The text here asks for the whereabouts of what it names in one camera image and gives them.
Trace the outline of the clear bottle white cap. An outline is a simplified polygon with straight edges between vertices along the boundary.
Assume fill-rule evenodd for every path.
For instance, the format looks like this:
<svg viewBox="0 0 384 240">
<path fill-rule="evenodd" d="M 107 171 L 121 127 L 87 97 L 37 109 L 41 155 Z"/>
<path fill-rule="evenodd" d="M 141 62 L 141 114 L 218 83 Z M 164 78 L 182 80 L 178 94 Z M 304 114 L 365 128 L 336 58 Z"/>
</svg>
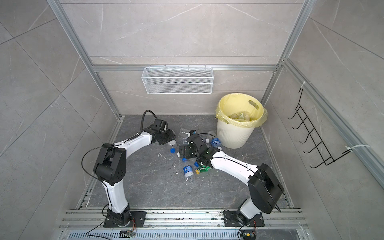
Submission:
<svg viewBox="0 0 384 240">
<path fill-rule="evenodd" d="M 181 128 L 180 132 L 179 132 L 179 136 L 178 136 L 179 137 L 179 140 L 178 140 L 179 144 L 181 144 L 181 145 L 187 144 L 188 143 L 187 139 L 190 137 L 190 135 L 191 135 L 190 130 Z"/>
</svg>

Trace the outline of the clear bottle blue label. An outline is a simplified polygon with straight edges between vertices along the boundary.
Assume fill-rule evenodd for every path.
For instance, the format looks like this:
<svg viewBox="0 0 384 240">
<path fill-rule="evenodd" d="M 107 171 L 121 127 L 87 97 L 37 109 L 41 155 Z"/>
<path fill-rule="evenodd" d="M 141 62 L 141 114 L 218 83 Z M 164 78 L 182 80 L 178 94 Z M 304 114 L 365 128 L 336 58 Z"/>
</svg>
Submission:
<svg viewBox="0 0 384 240">
<path fill-rule="evenodd" d="M 219 150 L 222 150 L 222 143 L 217 137 L 216 133 L 214 131 L 209 131 L 208 132 L 209 137 L 210 137 L 210 144 L 212 147 L 217 148 Z"/>
</svg>

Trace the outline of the pocari bottle white cap front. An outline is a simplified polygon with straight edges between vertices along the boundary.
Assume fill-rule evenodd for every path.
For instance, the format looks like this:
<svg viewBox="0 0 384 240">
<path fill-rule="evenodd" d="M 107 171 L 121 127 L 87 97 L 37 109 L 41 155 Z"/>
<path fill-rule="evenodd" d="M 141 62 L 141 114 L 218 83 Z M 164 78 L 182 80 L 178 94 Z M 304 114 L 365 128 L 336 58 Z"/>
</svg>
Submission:
<svg viewBox="0 0 384 240">
<path fill-rule="evenodd" d="M 194 169 L 187 159 L 183 158 L 183 172 L 186 181 L 190 181 L 194 175 Z"/>
</svg>

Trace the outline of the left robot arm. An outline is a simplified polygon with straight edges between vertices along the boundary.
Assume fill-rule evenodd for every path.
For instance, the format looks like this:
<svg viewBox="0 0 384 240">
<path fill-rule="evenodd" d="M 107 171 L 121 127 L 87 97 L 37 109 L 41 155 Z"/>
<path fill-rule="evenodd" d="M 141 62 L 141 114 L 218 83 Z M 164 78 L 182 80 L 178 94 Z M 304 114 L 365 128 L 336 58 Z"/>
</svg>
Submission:
<svg viewBox="0 0 384 240">
<path fill-rule="evenodd" d="M 94 173 L 102 182 L 109 202 L 104 227 L 126 227 L 133 223 L 123 186 L 127 158 L 143 147 L 154 143 L 164 145 L 174 139 L 175 133 L 168 128 L 168 123 L 156 118 L 152 125 L 141 129 L 135 136 L 115 144 L 102 145 Z"/>
</svg>

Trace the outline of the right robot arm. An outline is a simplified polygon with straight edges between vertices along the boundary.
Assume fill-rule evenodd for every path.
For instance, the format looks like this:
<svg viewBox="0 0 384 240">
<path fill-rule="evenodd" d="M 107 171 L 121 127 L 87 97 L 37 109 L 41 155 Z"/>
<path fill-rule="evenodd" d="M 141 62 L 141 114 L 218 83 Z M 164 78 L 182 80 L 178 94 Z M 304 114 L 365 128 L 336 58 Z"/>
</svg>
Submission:
<svg viewBox="0 0 384 240">
<path fill-rule="evenodd" d="M 236 210 L 236 219 L 241 226 L 253 223 L 255 216 L 270 214 L 273 209 L 280 210 L 277 202 L 284 188 L 270 166 L 248 164 L 237 160 L 223 150 L 209 146 L 195 130 L 190 131 L 187 144 L 180 146 L 180 156 L 195 159 L 200 168 L 209 167 L 220 170 L 244 183 L 250 193 Z"/>
</svg>

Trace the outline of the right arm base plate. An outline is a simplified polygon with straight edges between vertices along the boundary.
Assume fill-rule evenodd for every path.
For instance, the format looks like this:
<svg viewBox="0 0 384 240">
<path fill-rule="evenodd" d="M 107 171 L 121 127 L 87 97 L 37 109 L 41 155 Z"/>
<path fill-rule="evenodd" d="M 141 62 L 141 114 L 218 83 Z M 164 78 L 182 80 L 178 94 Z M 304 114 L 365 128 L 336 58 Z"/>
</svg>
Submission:
<svg viewBox="0 0 384 240">
<path fill-rule="evenodd" d="M 262 213 L 256 214 L 252 219 L 247 219 L 240 211 L 223 210 L 225 227 L 264 227 Z"/>
</svg>

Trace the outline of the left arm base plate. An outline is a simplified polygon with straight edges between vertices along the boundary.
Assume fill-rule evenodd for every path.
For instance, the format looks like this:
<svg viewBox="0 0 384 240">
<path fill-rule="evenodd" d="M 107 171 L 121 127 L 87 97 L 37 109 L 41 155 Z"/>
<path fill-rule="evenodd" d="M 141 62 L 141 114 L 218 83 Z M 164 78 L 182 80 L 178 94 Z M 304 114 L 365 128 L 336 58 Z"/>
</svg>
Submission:
<svg viewBox="0 0 384 240">
<path fill-rule="evenodd" d="M 104 222 L 104 228 L 142 228 L 146 219 L 147 212 L 123 212 L 120 214 L 109 211 Z"/>
</svg>

